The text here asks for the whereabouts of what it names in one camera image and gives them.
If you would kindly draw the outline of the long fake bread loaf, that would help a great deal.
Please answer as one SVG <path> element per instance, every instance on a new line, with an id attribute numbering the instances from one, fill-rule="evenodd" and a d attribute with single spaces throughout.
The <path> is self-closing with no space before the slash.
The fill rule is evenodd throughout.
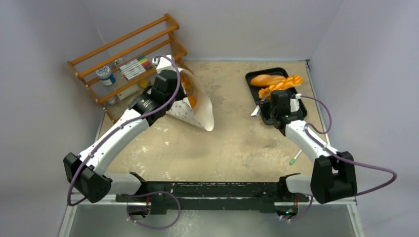
<path id="1" fill-rule="evenodd" d="M 267 87 L 278 84 L 284 79 L 286 79 L 284 76 L 262 74 L 252 78 L 250 84 L 256 87 Z"/>

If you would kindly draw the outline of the patterned white paper bag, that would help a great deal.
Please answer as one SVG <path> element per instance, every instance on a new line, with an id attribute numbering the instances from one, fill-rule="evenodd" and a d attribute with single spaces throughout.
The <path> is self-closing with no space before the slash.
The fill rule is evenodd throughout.
<path id="1" fill-rule="evenodd" d="M 201 82 L 188 69 L 180 66 L 176 66 L 176 68 L 179 70 L 179 73 L 185 72 L 192 77 L 194 85 L 192 96 L 196 98 L 197 103 L 195 107 L 191 108 L 187 98 L 188 94 L 186 94 L 181 83 L 186 97 L 181 101 L 175 101 L 167 114 L 206 131 L 212 131 L 214 129 L 212 102 L 205 93 Z"/>

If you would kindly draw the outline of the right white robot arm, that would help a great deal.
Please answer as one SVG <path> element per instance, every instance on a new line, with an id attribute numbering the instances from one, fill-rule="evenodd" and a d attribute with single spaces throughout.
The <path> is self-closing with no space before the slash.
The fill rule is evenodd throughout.
<path id="1" fill-rule="evenodd" d="M 293 141 L 312 161 L 310 176 L 295 173 L 282 176 L 278 182 L 277 194 L 289 201 L 296 194 L 314 197 L 324 204 L 355 196 L 357 181 L 353 156 L 330 147 L 314 133 L 294 107 L 299 95 L 274 90 L 270 97 L 270 117 L 274 127 Z"/>

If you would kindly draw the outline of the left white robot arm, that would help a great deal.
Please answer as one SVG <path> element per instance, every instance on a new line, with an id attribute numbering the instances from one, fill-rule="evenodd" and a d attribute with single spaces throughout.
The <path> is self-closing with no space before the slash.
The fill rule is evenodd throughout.
<path id="1" fill-rule="evenodd" d="M 115 174 L 107 169 L 134 138 L 163 117 L 175 101 L 184 97 L 184 93 L 179 91 L 180 86 L 178 72 L 162 70 L 156 75 L 154 84 L 135 97 L 121 118 L 93 145 L 78 155 L 68 153 L 64 157 L 70 183 L 67 196 L 70 206 L 74 206 L 71 201 L 73 189 L 91 203 L 113 194 L 126 194 L 135 202 L 146 199 L 147 188 L 142 185 L 144 179 L 138 174 Z"/>

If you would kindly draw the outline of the braided fake bread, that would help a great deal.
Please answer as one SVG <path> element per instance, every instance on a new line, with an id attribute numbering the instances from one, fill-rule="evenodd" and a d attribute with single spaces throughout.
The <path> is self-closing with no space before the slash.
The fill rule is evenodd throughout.
<path id="1" fill-rule="evenodd" d="M 270 93 L 274 90 L 287 90 L 291 87 L 301 85 L 302 82 L 303 78 L 299 75 L 286 77 L 286 79 L 282 80 L 278 84 L 273 84 L 267 87 L 260 87 L 260 90 L 258 91 L 258 96 L 260 99 L 267 99 L 270 98 Z"/>

